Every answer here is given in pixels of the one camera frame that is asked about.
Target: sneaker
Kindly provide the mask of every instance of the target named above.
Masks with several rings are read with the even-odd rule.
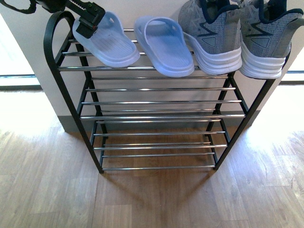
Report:
[[[286,10],[286,0],[234,0],[239,2],[243,35],[240,72],[257,79],[281,76],[291,38],[304,25],[301,9]]]
[[[221,75],[242,66],[240,11],[229,0],[190,0],[178,22],[197,63],[209,75]]]

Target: black tool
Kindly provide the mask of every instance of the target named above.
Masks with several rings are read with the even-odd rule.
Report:
[[[36,4],[39,4],[50,13],[64,11],[65,8],[69,8],[73,12],[80,15],[80,25],[77,28],[77,32],[85,38],[90,38],[94,32],[98,29],[98,24],[105,15],[105,10],[92,2],[82,2],[81,0],[29,0],[30,6],[28,9],[17,9],[0,0],[0,3],[14,11],[31,14],[36,11]]]

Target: white sneaker sole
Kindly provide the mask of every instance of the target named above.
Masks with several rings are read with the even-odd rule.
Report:
[[[255,56],[242,42],[242,61],[240,72],[243,75],[256,79],[276,79],[282,74],[285,58]]]
[[[209,75],[223,75],[240,69],[242,66],[241,47],[220,53],[207,53],[200,43],[191,35],[184,33],[186,43],[192,47],[200,69]]]

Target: metal shoe rack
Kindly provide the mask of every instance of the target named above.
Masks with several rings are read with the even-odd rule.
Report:
[[[84,48],[77,43],[70,31],[65,39],[60,51],[54,58],[53,55],[53,36],[58,22],[66,19],[72,28],[74,17],[70,12],[59,12],[51,16],[44,37],[44,50],[47,63],[54,79],[60,89],[62,96],[71,112],[71,115],[82,135],[82,138],[95,162],[96,167],[100,173],[104,171],[113,170],[149,170],[149,169],[173,169],[173,168],[214,168],[217,170],[225,157],[231,150],[232,146],[244,130],[245,126],[257,110],[261,101],[267,94],[269,88],[272,86],[274,80],[265,80],[260,92],[255,98],[253,104],[249,108],[234,80],[234,73],[229,73],[224,76],[188,76],[183,78],[169,78],[166,76],[136,76],[131,74],[130,71],[150,71],[155,70],[152,66],[132,66],[124,69],[112,69],[105,66],[89,66],[87,57],[92,56],[90,53],[84,51]],[[72,46],[76,46],[77,52],[69,51]],[[62,66],[65,58],[78,57],[80,58],[81,66]],[[85,83],[81,92],[80,101],[77,107],[74,106],[69,91],[62,78],[62,72],[84,72]],[[117,71],[123,74],[120,76],[109,76],[110,71]],[[221,80],[223,81],[222,87],[186,87],[187,83],[191,80],[201,80],[202,85],[204,80]],[[123,88],[123,81],[131,80],[133,88]],[[140,83],[144,80],[183,80],[183,88],[140,88]],[[111,81],[115,88],[96,88],[95,85],[100,82]],[[162,93],[176,93],[189,91],[213,91],[218,93],[218,100],[164,100],[155,101],[153,97],[150,100],[125,100],[124,93],[134,93],[135,97],[141,97],[142,93],[162,92]],[[225,99],[226,94],[234,93],[236,100]],[[121,101],[100,101],[100,97],[106,93],[119,93]],[[186,108],[177,108],[181,104],[186,104]],[[191,105],[197,104],[213,104],[213,108],[191,108]],[[223,105],[238,104],[243,110],[244,114],[222,114],[221,107]],[[82,115],[83,109],[86,107],[94,107],[93,115]],[[225,121],[227,119],[240,118],[241,122],[236,132],[229,135]],[[92,122],[93,128],[89,136],[84,128],[84,122]],[[178,128],[168,127],[170,131],[164,129],[163,131],[151,132],[149,130],[141,129],[137,132],[124,132],[124,131],[108,131],[107,126],[118,125],[122,129],[124,126],[138,126],[141,124],[163,124],[166,126],[174,126],[176,123],[189,123],[189,124],[206,124],[205,128],[193,128],[192,131],[180,131]],[[214,124],[218,123],[221,127],[220,131],[214,131]],[[168,136],[183,136],[183,135],[198,135],[199,142],[153,142],[147,143],[134,143],[120,142],[124,136],[134,137],[168,137]],[[225,144],[215,144],[214,136],[222,135],[225,138]],[[185,156],[193,157],[208,157],[208,164],[196,164],[186,166],[161,166],[158,165],[151,167],[104,167],[105,160],[113,160],[109,164],[115,164],[115,160],[119,159],[119,164],[122,164],[124,159],[165,159],[165,158],[178,158],[183,160]]]

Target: light blue slipper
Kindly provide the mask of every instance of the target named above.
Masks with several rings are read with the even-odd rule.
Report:
[[[135,22],[134,32],[138,43],[161,74],[183,77],[194,71],[192,55],[176,21],[163,17],[140,17]]]
[[[105,65],[122,68],[139,59],[140,54],[135,44],[124,34],[123,26],[114,13],[105,13],[96,33],[90,39],[76,32],[79,24],[78,18],[73,24],[74,37]]]

